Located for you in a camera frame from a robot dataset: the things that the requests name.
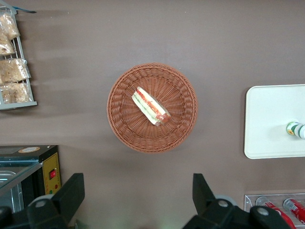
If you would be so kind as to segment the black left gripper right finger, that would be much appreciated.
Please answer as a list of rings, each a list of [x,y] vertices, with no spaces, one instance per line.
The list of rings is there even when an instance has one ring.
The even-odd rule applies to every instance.
[[[203,174],[193,174],[193,203],[197,215],[184,229],[289,229],[290,226],[275,210],[252,207],[249,212],[229,200],[216,198]]]

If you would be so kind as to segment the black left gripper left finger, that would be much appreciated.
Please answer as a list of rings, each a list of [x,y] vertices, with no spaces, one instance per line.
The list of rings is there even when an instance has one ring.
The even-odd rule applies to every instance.
[[[13,213],[0,208],[2,229],[67,229],[85,198],[84,175],[74,173],[54,195],[33,200],[24,210]]]

